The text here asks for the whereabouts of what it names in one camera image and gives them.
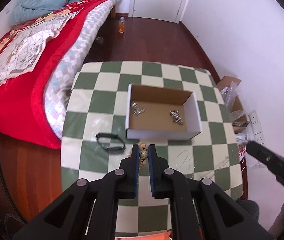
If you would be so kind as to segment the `orange drink bottle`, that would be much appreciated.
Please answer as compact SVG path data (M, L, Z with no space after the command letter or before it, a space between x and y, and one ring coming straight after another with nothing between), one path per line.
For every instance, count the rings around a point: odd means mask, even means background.
M120 34L124 33L124 24L125 24L125 19L123 16L121 16L118 23L118 32Z

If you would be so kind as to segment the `black wristband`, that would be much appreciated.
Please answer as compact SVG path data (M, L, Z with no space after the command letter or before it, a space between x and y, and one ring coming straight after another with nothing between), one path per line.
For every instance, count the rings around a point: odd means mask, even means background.
M96 142L107 153L122 153L126 149L125 142L113 133L97 133Z

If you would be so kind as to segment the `small round floor object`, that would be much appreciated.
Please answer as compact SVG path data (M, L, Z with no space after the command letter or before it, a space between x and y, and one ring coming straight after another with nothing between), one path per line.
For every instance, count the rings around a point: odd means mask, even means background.
M95 41L96 41L96 43L98 43L98 44L103 44L104 38L103 38L102 36L100 36L100 37L97 37L97 38L95 39Z

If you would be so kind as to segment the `white wall socket strip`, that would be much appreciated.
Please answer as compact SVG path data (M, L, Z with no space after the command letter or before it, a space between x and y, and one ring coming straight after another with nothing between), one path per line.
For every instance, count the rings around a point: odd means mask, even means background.
M250 112L248 117L249 117L249 121L252 127L254 140L260 145L265 145L266 143L265 137L264 137L261 122L259 120L256 110L253 110L252 112Z

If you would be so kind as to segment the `silver jewelry cluster left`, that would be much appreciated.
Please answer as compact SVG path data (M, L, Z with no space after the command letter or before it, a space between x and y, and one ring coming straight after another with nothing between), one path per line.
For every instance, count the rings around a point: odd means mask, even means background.
M144 107L140 108L135 101L133 101L131 103L131 109L133 111L133 115L135 115L135 116L143 114L146 111L146 109Z

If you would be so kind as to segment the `white cardboard jewelry box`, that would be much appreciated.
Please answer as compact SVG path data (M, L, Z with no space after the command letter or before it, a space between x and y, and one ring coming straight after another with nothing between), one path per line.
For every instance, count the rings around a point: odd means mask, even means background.
M131 103L146 109L133 115ZM196 94L187 90L129 84L126 110L126 138L146 141L187 141L202 131Z

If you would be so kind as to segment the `brown cardboard box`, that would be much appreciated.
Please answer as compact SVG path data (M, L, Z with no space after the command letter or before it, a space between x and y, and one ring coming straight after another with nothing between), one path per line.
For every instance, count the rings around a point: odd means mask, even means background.
M241 80L237 77L224 76L217 84L235 134L242 133L249 124L247 113L238 96L240 83Z

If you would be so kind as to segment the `white red plastic bag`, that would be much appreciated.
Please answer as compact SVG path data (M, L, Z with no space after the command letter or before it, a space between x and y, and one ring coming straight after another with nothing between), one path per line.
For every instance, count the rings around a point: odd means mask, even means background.
M246 151L246 145L249 143L250 138L248 134L245 133L237 133L235 134L236 144L238 148L238 155L240 159L240 163L244 162Z

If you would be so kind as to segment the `green white checkered tablecloth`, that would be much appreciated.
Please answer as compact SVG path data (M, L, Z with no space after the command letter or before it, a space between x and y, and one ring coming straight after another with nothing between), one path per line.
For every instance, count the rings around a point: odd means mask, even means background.
M91 62L76 74L62 134L62 188L119 168L134 144L170 168L243 194L232 124L210 72L154 62Z

